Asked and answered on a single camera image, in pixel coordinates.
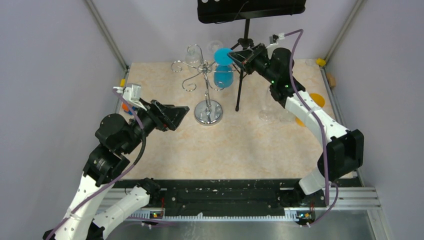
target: clear glass cup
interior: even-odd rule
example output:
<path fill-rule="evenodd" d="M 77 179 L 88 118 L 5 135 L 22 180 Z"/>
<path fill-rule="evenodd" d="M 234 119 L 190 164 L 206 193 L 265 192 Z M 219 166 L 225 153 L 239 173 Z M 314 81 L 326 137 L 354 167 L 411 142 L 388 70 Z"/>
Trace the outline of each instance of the clear glass cup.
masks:
<path fill-rule="evenodd" d="M 296 116 L 293 113 L 289 112 L 288 110 L 284 109 L 283 107 L 281 108 L 282 108 L 282 112 L 279 114 L 279 117 L 278 117 L 280 123 L 283 123 L 283 124 L 293 123 L 295 121 Z"/>
<path fill-rule="evenodd" d="M 224 44 L 219 40 L 212 40 L 206 46 L 206 53 L 208 57 L 214 59 L 214 54 L 218 49 L 222 49 Z"/>
<path fill-rule="evenodd" d="M 275 100 L 271 96 L 270 88 L 268 87 L 261 104 L 261 110 L 259 111 L 259 118 L 266 122 L 272 122 L 277 119 L 277 112 L 274 107 Z"/>
<path fill-rule="evenodd" d="M 198 74 L 198 67 L 201 65 L 202 56 L 198 53 L 195 47 L 189 47 L 187 49 L 187 54 L 185 55 L 185 63 L 191 66 L 187 66 L 188 70 L 192 74 Z"/>

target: black music stand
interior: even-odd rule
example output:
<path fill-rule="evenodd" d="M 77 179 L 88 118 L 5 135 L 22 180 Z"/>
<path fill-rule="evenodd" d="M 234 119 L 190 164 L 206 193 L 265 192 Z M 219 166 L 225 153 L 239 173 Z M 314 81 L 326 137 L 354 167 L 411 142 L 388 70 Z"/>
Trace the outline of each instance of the black music stand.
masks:
<path fill-rule="evenodd" d="M 237 44 L 231 49 L 241 46 L 243 50 L 254 47 L 254 42 L 249 38 L 251 19 L 272 16 L 301 14 L 305 11 L 306 0 L 197 0 L 197 16 L 204 24 L 224 24 L 245 19 L 244 36 L 239 38 Z M 240 95 L 242 93 L 244 71 L 240 72 L 238 84 L 237 103 L 235 110 L 239 111 Z"/>

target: yellow clip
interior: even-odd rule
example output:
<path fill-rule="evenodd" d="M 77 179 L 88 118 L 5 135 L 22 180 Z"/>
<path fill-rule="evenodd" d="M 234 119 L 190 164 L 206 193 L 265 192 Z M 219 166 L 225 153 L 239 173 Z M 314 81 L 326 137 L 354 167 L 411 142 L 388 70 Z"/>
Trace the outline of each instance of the yellow clip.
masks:
<path fill-rule="evenodd" d="M 324 59 L 318 58 L 316 60 L 316 64 L 318 64 L 320 67 L 324 67 L 327 63 L 326 63 L 326 61 Z"/>

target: metal corner post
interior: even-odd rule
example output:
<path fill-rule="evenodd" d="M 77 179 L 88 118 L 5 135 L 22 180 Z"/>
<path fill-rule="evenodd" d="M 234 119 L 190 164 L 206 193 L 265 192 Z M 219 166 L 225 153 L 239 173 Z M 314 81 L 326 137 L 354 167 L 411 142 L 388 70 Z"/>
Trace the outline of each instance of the metal corner post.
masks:
<path fill-rule="evenodd" d="M 353 6 L 352 11 L 350 12 L 349 16 L 347 17 L 346 21 L 344 22 L 343 26 L 341 27 L 340 32 L 338 33 L 337 37 L 335 38 L 333 44 L 330 47 L 330 50 L 325 55 L 324 60 L 327 62 L 327 64 L 328 64 L 329 60 L 331 59 L 336 48 L 339 46 L 340 41 L 342 40 L 342 38 L 345 35 L 348 28 L 350 27 L 352 21 L 355 19 L 355 16 L 357 15 L 359 9 L 361 9 L 363 3 L 365 3 L 365 1 L 366 0 L 356 0 L 356 3 Z"/>
<path fill-rule="evenodd" d="M 95 23 L 98 26 L 98 29 L 100 30 L 101 34 L 104 37 L 104 40 L 106 41 L 107 45 L 109 46 L 110 50 L 112 51 L 113 55 L 115 56 L 116 60 L 119 62 L 121 67 L 124 69 L 125 72 L 128 70 L 128 65 L 125 63 L 124 57 L 122 56 L 121 52 L 118 49 L 117 44 L 115 43 L 114 39 L 112 38 L 111 33 L 109 32 L 108 28 L 106 27 L 105 22 L 103 21 L 102 17 L 100 16 L 99 11 L 96 8 L 96 5 L 92 0 L 84 0 L 85 5 L 87 6 L 88 10 L 90 11 Z"/>

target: white bracket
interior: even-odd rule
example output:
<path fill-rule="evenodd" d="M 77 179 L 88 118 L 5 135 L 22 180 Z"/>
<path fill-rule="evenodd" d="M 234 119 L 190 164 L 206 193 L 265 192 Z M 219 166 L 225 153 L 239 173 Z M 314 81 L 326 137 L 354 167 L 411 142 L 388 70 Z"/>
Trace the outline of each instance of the white bracket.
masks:
<path fill-rule="evenodd" d="M 125 87 L 114 86 L 113 89 L 116 89 L 117 93 L 122 94 L 123 99 L 125 99 L 129 104 L 147 111 L 147 108 L 140 102 L 140 98 L 142 96 L 141 85 L 128 83 Z"/>
<path fill-rule="evenodd" d="M 271 41 L 270 44 L 266 47 L 266 49 L 268 50 L 268 58 L 269 59 L 271 59 L 271 57 L 273 56 L 274 50 L 279 47 L 279 41 L 284 40 L 284 38 L 285 38 L 284 32 L 279 33 L 277 41 L 276 42 Z"/>

